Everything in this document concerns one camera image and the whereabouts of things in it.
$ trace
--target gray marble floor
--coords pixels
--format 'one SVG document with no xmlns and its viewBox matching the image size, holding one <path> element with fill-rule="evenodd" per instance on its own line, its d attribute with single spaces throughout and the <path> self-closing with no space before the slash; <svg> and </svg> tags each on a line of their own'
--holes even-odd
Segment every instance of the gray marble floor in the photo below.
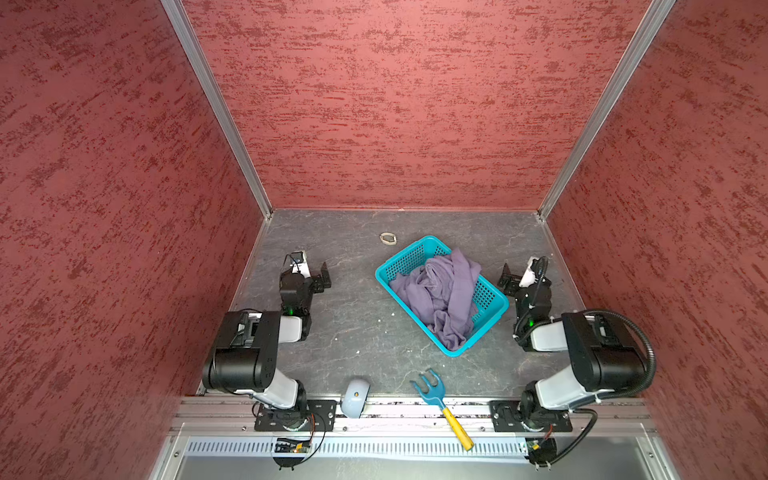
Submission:
<svg viewBox="0 0 768 480">
<path fill-rule="evenodd" d="M 397 235 L 396 246 L 379 239 Z M 449 396 L 516 396 L 530 381 L 568 364 L 564 353 L 525 353 L 512 339 L 514 302 L 501 320 L 458 358 L 445 356 L 376 281 L 374 273 L 402 248 L 435 235 L 460 247 L 498 281 L 504 263 L 521 273 L 530 256 L 551 255 L 534 214 L 278 210 L 235 297 L 236 308 L 278 310 L 278 276 L 286 253 L 306 250 L 313 273 L 327 262 L 333 288 L 315 295 L 305 342 L 281 344 L 278 368 L 309 394 L 339 395 L 353 376 L 371 382 L 371 394 L 415 395 L 409 384 L 432 367 Z M 557 262 L 553 314 L 578 308 Z"/>
</svg>

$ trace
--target aluminum frame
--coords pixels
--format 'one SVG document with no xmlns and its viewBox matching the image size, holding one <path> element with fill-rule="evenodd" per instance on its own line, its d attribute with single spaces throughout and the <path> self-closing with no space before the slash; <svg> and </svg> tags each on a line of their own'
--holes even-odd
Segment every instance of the aluminum frame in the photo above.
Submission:
<svg viewBox="0 0 768 480">
<path fill-rule="evenodd" d="M 568 295 L 571 297 L 571 301 L 573 301 L 574 305 L 578 305 L 579 310 L 585 310 L 587 307 L 584 306 L 584 301 L 581 298 L 578 287 L 576 287 L 576 282 L 574 282 L 574 279 L 571 276 L 571 271 L 568 269 L 565 258 L 563 258 L 563 254 L 558 248 L 558 243 L 555 241 L 554 235 L 552 235 L 552 230 L 549 230 L 549 225 L 547 225 L 546 220 L 541 217 L 539 217 L 538 220 L 542 230 L 544 230 L 544 237 L 547 240 L 549 249 L 552 250 L 552 263 L 554 263 L 558 268 L 558 272 L 560 272 L 560 275 L 563 279 L 563 286 L 568 292 Z"/>
<path fill-rule="evenodd" d="M 230 303 L 230 311 L 235 310 L 239 306 L 239 303 L 243 301 L 243 285 L 246 284 L 248 278 L 253 275 L 253 272 L 256 269 L 256 265 L 258 264 L 259 260 L 259 252 L 261 251 L 261 245 L 266 238 L 266 234 L 270 231 L 271 224 L 272 215 L 264 217 L 264 220 L 261 223 L 261 227 L 259 228 L 259 233 L 256 235 L 256 241 L 253 242 L 253 249 L 250 251 L 250 257 L 248 257 L 245 268 L 243 268 L 243 274 L 240 276 L 240 281 L 237 283 L 237 289 L 235 290 L 235 294 L 232 297 L 232 302 Z"/>
<path fill-rule="evenodd" d="M 541 218 L 546 220 L 549 214 L 552 213 L 555 204 L 565 190 L 565 186 L 584 159 L 584 155 L 589 150 L 590 145 L 592 145 L 592 141 L 597 136 L 614 105 L 616 105 L 621 93 L 624 91 L 627 83 L 629 83 L 630 78 L 632 78 L 632 74 L 637 70 L 637 66 L 645 56 L 645 52 L 659 32 L 674 3 L 675 0 L 651 0 L 648 10 L 646 10 L 637 30 L 629 41 L 627 49 L 624 50 L 624 54 L 611 75 L 611 79 L 608 80 L 603 94 L 600 96 L 600 100 L 598 100 L 598 104 L 592 111 L 589 120 L 587 120 L 581 136 L 576 140 L 576 145 L 574 145 L 558 177 L 541 203 L 538 209 Z"/>
<path fill-rule="evenodd" d="M 320 397 L 338 399 L 338 397 Z M 462 423 L 470 436 L 477 439 L 504 439 L 535 436 L 524 433 L 496 433 L 488 409 L 489 397 L 449 397 L 445 404 Z M 203 397 L 184 397 L 170 428 L 161 457 L 151 480 L 176 478 L 190 442 L 201 438 L 271 438 L 284 436 L 275 432 L 253 431 L 253 401 L 241 397 L 211 392 Z M 598 412 L 598 423 L 590 436 L 635 438 L 638 455 L 654 480 L 676 480 L 677 473 L 668 458 L 656 426 L 642 398 L 612 399 L 591 406 Z M 348 419 L 337 407 L 336 425 L 326 436 L 344 442 L 390 439 L 394 442 L 416 442 L 423 439 L 453 438 L 454 433 L 442 413 L 425 404 L 419 397 L 373 396 L 366 400 L 360 419 Z M 588 422 L 588 415 L 573 415 L 574 432 Z M 574 433 L 555 433 L 572 438 Z M 484 462 L 486 458 L 475 458 Z"/>
<path fill-rule="evenodd" d="M 234 153 L 237 163 L 243 171 L 243 176 L 245 176 L 248 182 L 253 197 L 256 198 L 256 202 L 259 204 L 262 215 L 264 215 L 265 219 L 271 218 L 273 208 L 270 199 L 266 196 L 266 191 L 261 184 L 259 174 L 256 172 L 256 168 L 250 159 L 250 154 L 248 154 L 248 149 L 243 142 L 243 138 L 240 136 L 240 132 L 237 130 L 230 109 L 227 107 L 227 103 L 219 89 L 219 84 L 216 83 L 214 73 L 210 70 L 210 66 L 205 59 L 203 48 L 197 40 L 190 19 L 187 16 L 187 11 L 184 10 L 180 0 L 161 0 L 161 3 L 170 19 L 170 23 L 174 27 L 176 36 L 181 42 L 181 46 L 184 48 L 184 53 L 187 54 L 187 58 L 192 64 L 197 80 L 200 82 L 200 86 L 203 87 L 205 96 L 210 102 L 210 107 L 214 110 L 219 125 L 221 125 L 221 130 L 230 143 L 232 153 Z"/>
</svg>

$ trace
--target yellow handle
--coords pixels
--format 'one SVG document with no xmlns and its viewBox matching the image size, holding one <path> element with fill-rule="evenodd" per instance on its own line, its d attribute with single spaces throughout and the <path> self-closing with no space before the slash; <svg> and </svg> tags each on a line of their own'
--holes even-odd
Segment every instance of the yellow handle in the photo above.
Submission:
<svg viewBox="0 0 768 480">
<path fill-rule="evenodd" d="M 458 422 L 456 417 L 453 416 L 450 410 L 446 407 L 442 414 L 445 415 L 445 418 L 448 420 L 448 423 L 451 424 L 451 428 L 453 429 L 453 432 L 456 434 L 456 437 L 458 440 L 462 443 L 464 446 L 464 450 L 467 452 L 472 450 L 472 447 L 475 446 L 475 443 L 472 441 L 472 439 L 469 438 L 469 435 L 467 435 L 467 432 L 464 431 L 464 428 L 462 425 Z"/>
</svg>

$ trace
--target rubber band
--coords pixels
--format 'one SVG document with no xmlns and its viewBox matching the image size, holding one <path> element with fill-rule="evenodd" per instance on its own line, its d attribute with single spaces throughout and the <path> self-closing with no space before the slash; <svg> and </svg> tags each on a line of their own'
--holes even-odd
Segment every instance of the rubber band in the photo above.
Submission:
<svg viewBox="0 0 768 480">
<path fill-rule="evenodd" d="M 397 245 L 397 237 L 395 237 L 394 233 L 384 232 L 381 235 L 379 235 L 379 239 L 381 239 L 382 243 L 384 243 L 385 245 Z"/>
</svg>

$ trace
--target red textured wall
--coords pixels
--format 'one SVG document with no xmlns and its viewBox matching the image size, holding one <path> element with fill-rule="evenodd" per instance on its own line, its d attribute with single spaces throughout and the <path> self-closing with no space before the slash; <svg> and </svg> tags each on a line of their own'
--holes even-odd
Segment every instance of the red textured wall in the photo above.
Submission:
<svg viewBox="0 0 768 480">
<path fill-rule="evenodd" d="M 648 0 L 186 0 L 276 207 L 538 208 Z"/>
<path fill-rule="evenodd" d="M 551 228 L 588 306 L 658 349 L 685 478 L 768 478 L 768 4 L 678 0 Z"/>
<path fill-rule="evenodd" d="M 0 477 L 141 480 L 258 208 L 160 2 L 3 2 L 0 71 Z"/>
</svg>

